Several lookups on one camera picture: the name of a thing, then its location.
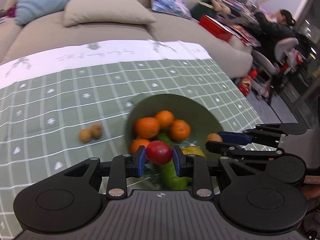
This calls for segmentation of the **grey office chair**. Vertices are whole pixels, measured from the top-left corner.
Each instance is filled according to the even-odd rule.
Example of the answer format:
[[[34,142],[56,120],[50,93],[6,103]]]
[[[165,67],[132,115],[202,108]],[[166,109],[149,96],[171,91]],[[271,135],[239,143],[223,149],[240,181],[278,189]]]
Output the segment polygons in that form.
[[[294,63],[302,60],[299,52],[295,50],[298,44],[298,40],[293,37],[280,40],[274,48],[273,62],[262,53],[252,51],[252,68],[257,71],[257,77],[252,81],[252,90],[258,100],[264,99],[271,105],[272,96],[276,93],[275,87],[280,86],[277,81],[290,72]]]

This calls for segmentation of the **red box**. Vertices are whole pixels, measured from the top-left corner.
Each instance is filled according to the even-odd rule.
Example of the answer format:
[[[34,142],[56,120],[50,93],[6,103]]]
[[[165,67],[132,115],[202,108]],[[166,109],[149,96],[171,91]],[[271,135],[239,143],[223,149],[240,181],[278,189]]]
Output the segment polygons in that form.
[[[226,28],[223,24],[216,21],[215,19],[209,17],[208,15],[203,15],[200,18],[199,25],[214,35],[216,38],[223,41],[229,42],[234,33]]]

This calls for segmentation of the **dark green bag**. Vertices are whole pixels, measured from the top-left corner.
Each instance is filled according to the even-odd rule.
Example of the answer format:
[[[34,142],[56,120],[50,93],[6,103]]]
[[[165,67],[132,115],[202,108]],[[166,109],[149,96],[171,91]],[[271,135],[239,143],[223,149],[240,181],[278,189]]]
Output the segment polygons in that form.
[[[191,9],[190,13],[192,18],[197,21],[199,21],[204,15],[207,15],[211,18],[215,18],[216,16],[216,11],[209,0],[199,1],[197,5]]]

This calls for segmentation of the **green cucumber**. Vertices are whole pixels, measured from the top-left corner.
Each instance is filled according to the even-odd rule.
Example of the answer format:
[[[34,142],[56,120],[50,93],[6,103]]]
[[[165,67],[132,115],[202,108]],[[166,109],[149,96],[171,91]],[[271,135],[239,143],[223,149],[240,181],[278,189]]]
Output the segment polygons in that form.
[[[161,162],[159,166],[160,172],[160,184],[164,190],[185,190],[188,186],[188,178],[176,176],[176,171],[174,164],[170,157],[172,157],[172,146],[174,142],[165,134],[159,133],[157,140],[165,144],[161,146],[162,153],[160,154],[159,161]]]

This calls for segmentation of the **blue printed cushion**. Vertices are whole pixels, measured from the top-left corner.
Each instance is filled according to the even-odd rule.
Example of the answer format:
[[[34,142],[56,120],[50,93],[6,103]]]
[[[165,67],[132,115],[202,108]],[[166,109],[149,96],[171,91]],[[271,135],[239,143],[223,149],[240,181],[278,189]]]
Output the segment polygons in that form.
[[[184,0],[150,0],[151,9],[155,12],[174,15],[191,20],[190,10]]]

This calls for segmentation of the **red cherry tomato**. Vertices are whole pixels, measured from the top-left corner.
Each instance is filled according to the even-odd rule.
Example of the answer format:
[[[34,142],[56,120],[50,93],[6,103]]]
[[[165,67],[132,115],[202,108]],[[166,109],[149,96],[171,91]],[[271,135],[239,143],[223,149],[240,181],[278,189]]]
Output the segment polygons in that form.
[[[162,141],[152,141],[146,148],[146,155],[155,165],[165,165],[172,160],[170,146]]]

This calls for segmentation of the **brown longan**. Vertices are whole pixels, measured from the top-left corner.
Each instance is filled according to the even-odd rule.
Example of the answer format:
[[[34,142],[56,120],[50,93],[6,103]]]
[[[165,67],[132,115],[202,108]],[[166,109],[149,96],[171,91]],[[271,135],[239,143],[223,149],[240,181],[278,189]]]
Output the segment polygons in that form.
[[[103,135],[103,127],[101,124],[96,123],[90,127],[91,136],[94,139],[99,139]]]
[[[78,134],[78,138],[82,143],[87,144],[92,139],[92,133],[89,129],[82,129]]]
[[[223,142],[223,139],[219,134],[211,133],[207,135],[206,142],[208,141]]]

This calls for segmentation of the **seated person in black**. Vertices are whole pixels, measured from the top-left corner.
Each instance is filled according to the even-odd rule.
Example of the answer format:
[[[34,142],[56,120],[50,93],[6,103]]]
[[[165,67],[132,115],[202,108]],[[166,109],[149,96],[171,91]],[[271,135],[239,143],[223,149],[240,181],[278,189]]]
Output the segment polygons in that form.
[[[258,51],[271,63],[276,62],[274,49],[276,44],[286,38],[295,37],[292,27],[296,21],[291,12],[281,9],[276,13],[276,22],[269,21],[263,12],[256,12],[255,18],[260,29],[254,33],[254,37],[260,42]]]

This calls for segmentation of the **small orange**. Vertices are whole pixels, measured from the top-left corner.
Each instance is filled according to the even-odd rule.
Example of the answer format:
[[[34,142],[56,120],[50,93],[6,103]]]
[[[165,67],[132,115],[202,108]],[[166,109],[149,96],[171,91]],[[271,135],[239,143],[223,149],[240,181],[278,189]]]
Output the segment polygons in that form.
[[[135,154],[140,146],[144,146],[145,148],[147,148],[147,146],[150,144],[151,141],[149,141],[148,139],[136,139],[133,140],[131,142],[130,148],[129,148],[129,152],[131,155]]]

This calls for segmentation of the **red snack bag on floor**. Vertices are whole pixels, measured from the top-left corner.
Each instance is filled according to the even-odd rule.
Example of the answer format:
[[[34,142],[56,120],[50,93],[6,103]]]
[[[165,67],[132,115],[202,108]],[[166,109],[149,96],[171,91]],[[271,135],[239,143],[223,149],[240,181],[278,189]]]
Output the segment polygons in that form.
[[[245,77],[242,78],[240,83],[237,85],[240,92],[246,97],[251,91],[252,81],[257,77],[258,73],[252,69]]]

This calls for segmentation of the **yellow green pear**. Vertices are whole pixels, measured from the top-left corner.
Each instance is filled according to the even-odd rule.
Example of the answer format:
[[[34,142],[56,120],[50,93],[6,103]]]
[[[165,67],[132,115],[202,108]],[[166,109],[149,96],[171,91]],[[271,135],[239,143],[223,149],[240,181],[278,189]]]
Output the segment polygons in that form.
[[[182,152],[184,155],[193,154],[193,155],[199,155],[206,158],[206,155],[198,146],[189,146],[189,147],[182,148]]]

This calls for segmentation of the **pink round object on sofa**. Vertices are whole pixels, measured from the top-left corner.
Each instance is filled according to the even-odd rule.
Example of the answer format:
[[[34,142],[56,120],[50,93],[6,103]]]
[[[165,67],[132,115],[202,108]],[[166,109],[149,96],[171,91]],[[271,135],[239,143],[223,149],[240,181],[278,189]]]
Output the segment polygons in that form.
[[[8,18],[14,18],[16,16],[16,5],[13,5],[6,11],[6,16]]]

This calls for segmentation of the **plush toy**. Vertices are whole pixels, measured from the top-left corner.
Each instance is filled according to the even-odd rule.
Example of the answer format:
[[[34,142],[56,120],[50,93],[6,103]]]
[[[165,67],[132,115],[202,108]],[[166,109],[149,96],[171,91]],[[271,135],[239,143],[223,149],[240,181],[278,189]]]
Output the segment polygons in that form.
[[[217,14],[231,14],[231,9],[226,6],[221,0],[209,0],[213,6],[213,9],[216,11]]]

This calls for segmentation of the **green checked tablecloth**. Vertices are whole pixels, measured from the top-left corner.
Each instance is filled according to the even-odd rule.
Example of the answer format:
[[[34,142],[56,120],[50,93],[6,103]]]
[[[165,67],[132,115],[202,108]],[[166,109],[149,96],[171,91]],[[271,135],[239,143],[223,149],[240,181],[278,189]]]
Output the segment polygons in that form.
[[[248,100],[199,44],[103,41],[27,55],[1,65],[1,239],[21,228],[13,201],[25,187],[89,157],[125,148],[137,95],[177,94],[206,107],[227,131],[261,123]],[[78,134],[99,123],[103,135]]]

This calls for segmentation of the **large orange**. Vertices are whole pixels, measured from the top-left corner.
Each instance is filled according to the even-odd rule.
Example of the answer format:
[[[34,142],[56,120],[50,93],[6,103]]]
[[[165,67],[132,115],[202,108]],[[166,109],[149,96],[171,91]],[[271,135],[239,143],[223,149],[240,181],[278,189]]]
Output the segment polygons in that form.
[[[142,139],[154,138],[160,130],[160,124],[154,117],[138,119],[135,123],[135,132]]]

